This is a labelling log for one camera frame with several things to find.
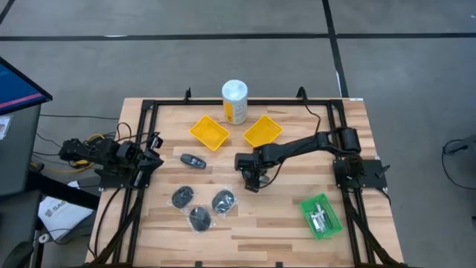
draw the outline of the black device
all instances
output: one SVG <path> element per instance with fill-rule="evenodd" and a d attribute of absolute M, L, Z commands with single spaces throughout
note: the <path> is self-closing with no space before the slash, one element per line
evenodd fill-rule
<path fill-rule="evenodd" d="M 172 195 L 172 204 L 176 208 L 184 208 L 193 198 L 193 189 L 190 186 L 182 186 Z"/>
<path fill-rule="evenodd" d="M 192 156 L 188 153 L 184 153 L 183 155 L 181 155 L 180 160 L 184 162 L 184 164 L 189 165 L 191 167 L 201 168 L 201 169 L 207 167 L 207 163 L 205 163 L 205 161 L 201 160 L 200 158 L 196 156 Z"/>
<path fill-rule="evenodd" d="M 162 140 L 156 135 L 153 144 L 159 148 Z M 58 153 L 65 161 L 87 160 L 102 165 L 94 172 L 101 177 L 100 188 L 135 188 L 149 186 L 152 172 L 164 161 L 151 148 L 142 150 L 131 141 L 122 144 L 111 138 L 81 142 L 77 138 L 65 141 Z"/>
<path fill-rule="evenodd" d="M 235 196 L 228 190 L 222 190 L 213 198 L 211 205 L 218 214 L 226 213 L 235 203 Z"/>
<path fill-rule="evenodd" d="M 192 227 L 198 232 L 204 232 L 210 228 L 211 216 L 207 209 L 202 206 L 195 207 L 188 214 L 188 219 Z"/>
<path fill-rule="evenodd" d="M 336 156 L 352 156 L 360 153 L 357 130 L 343 127 L 336 132 L 338 140 L 334 144 L 329 140 L 332 132 L 323 131 L 286 144 L 264 144 L 254 148 L 253 153 L 237 153 L 235 170 L 241 171 L 245 179 L 245 188 L 257 193 L 260 190 L 260 178 L 265 176 L 267 170 L 281 165 L 289 157 L 316 150 L 324 150 Z"/>
<path fill-rule="evenodd" d="M 0 57 L 0 115 L 51 100 L 49 93 Z"/>

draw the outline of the computer screen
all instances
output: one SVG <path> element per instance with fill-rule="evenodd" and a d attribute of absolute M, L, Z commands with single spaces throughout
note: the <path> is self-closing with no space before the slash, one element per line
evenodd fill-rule
<path fill-rule="evenodd" d="M 44 89 L 0 57 L 0 115 L 51 99 Z"/>

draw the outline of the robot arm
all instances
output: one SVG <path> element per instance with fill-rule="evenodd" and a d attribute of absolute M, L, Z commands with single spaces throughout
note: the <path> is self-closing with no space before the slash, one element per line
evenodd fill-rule
<path fill-rule="evenodd" d="M 310 153 L 316 150 L 327 151 L 335 156 L 353 156 L 361 151 L 357 131 L 345 127 L 336 130 L 338 140 L 329 140 L 331 132 L 318 132 L 312 136 L 291 141 L 286 144 L 264 144 L 253 149 L 253 153 L 237 153 L 235 155 L 235 170 L 242 172 L 245 178 L 245 188 L 258 192 L 260 177 L 269 168 L 281 165 L 287 158 Z"/>

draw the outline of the screen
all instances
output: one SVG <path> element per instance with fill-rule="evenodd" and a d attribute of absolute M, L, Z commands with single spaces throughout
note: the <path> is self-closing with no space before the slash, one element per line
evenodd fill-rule
<path fill-rule="evenodd" d="M 0 114 L 48 99 L 48 96 L 0 63 Z"/>

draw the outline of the wooden tabletop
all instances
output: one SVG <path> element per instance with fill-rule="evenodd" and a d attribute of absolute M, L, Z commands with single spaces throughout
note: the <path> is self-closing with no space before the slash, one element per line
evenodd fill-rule
<path fill-rule="evenodd" d="M 120 121 L 128 123 L 133 133 L 138 127 L 142 100 L 127 98 L 124 101 Z M 364 101 L 343 99 L 343 102 L 348 126 L 358 130 L 362 157 L 375 158 L 377 153 Z M 309 108 L 322 117 L 320 130 L 329 130 L 325 108 Z M 231 133 L 216 152 L 189 132 L 203 115 L 209 115 Z M 159 107 L 155 131 L 161 133 L 164 144 L 157 151 L 165 163 L 154 172 L 145 192 L 134 266 L 191 267 L 195 261 L 203 261 L 206 267 L 273 267 L 277 261 L 282 261 L 285 267 L 353 266 L 341 192 L 335 186 L 332 171 L 333 155 L 314 152 L 290 158 L 272 185 L 258 194 L 244 189 L 241 174 L 234 170 L 234 155 L 252 151 L 243 133 L 262 115 L 268 115 L 283 127 L 276 143 L 312 135 L 317 123 L 316 117 L 304 106 L 249 106 L 246 122 L 237 126 L 225 121 L 222 106 Z M 180 162 L 182 153 L 204 159 L 207 168 L 190 169 Z M 275 171 L 276 168 L 268 173 L 272 175 Z M 193 205 L 208 208 L 218 191 L 231 187 L 238 199 L 237 205 L 224 220 L 210 210 L 216 225 L 205 233 L 194 234 L 186 216 L 167 204 L 180 185 L 189 185 L 195 190 Z M 102 193 L 97 215 L 102 214 L 113 192 Z M 99 236 L 100 250 L 118 227 L 123 192 L 115 197 L 106 213 Z M 342 232 L 326 240 L 314 239 L 299 206 L 302 200 L 321 193 L 329 197 L 344 225 Z M 393 258 L 402 261 L 388 200 L 370 189 L 364 190 L 363 196 L 370 230 Z M 361 258 L 366 261 L 364 243 L 357 228 L 356 232 Z M 123 241 L 122 261 L 126 260 L 128 243 L 129 233 Z M 94 245 L 94 235 L 90 244 Z"/>

